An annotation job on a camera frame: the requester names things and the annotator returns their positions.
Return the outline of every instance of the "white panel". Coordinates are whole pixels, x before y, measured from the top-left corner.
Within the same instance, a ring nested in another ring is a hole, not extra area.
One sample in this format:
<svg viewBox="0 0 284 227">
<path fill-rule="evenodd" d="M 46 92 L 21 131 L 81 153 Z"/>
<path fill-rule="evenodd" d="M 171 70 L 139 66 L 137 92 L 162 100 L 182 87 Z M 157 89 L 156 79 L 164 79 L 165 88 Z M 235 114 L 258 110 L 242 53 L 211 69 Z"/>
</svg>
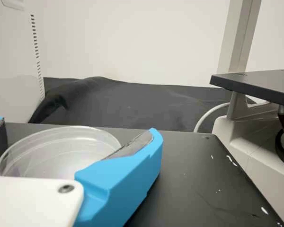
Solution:
<svg viewBox="0 0 284 227">
<path fill-rule="evenodd" d="M 208 86 L 228 6 L 229 0 L 35 0 L 44 75 Z"/>
<path fill-rule="evenodd" d="M 3 5 L 24 11 L 24 0 L 1 0 Z"/>
<path fill-rule="evenodd" d="M 30 14 L 0 1 L 0 116 L 27 122 L 39 104 L 40 89 Z"/>
<path fill-rule="evenodd" d="M 72 185 L 68 193 L 61 186 Z M 0 177 L 0 227 L 70 227 L 83 201 L 79 182 Z"/>
</svg>

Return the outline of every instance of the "clear plastic petri dish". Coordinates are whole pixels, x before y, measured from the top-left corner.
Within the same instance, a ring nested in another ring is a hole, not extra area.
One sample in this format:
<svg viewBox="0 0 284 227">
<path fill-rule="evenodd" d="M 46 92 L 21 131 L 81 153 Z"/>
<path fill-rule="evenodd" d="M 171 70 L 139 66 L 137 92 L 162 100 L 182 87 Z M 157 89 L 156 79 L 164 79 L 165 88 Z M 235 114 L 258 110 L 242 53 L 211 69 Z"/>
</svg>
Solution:
<svg viewBox="0 0 284 227">
<path fill-rule="evenodd" d="M 0 176 L 74 179 L 84 169 L 121 147 L 110 133 L 67 126 L 29 135 L 0 157 Z"/>
</svg>

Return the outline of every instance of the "black cloth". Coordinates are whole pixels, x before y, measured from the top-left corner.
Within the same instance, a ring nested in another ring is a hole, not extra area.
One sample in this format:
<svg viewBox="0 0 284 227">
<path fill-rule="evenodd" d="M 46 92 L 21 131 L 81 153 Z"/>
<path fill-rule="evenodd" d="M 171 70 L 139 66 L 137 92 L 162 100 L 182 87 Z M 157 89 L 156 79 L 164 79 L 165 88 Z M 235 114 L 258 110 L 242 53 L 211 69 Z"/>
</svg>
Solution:
<svg viewBox="0 0 284 227">
<path fill-rule="evenodd" d="M 230 101 L 231 92 L 214 87 L 126 83 L 104 77 L 44 78 L 46 97 L 30 123 L 131 129 L 192 131 L 200 117 Z M 200 127 L 211 132 L 217 110 Z"/>
</svg>

